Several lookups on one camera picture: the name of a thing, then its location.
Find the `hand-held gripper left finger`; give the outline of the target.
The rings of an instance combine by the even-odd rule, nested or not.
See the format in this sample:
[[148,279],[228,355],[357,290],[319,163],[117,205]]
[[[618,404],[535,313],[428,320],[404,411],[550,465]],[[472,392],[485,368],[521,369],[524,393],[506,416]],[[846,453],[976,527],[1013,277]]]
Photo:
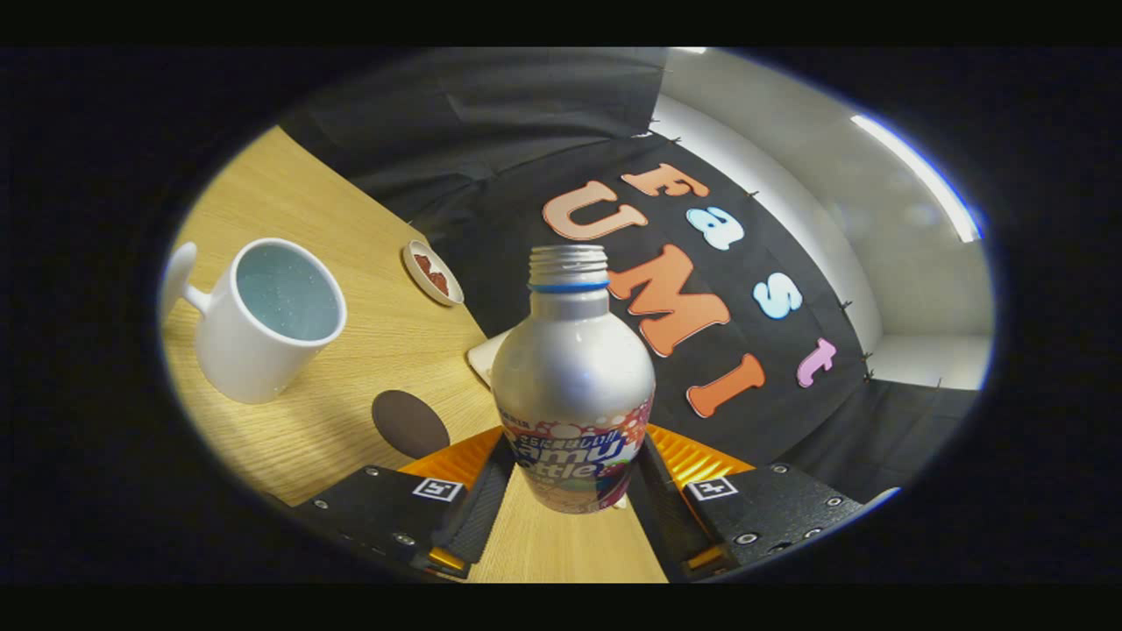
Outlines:
[[289,510],[396,570],[466,579],[487,548],[514,467],[508,441],[494,427],[398,470],[362,464]]

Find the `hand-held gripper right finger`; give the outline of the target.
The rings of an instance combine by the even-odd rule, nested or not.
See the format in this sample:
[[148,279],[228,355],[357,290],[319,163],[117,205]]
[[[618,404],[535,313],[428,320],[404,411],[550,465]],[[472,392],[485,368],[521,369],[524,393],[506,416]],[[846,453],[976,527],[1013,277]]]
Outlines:
[[716,582],[774,563],[870,511],[793,464],[755,466],[649,426],[629,487],[671,582]]

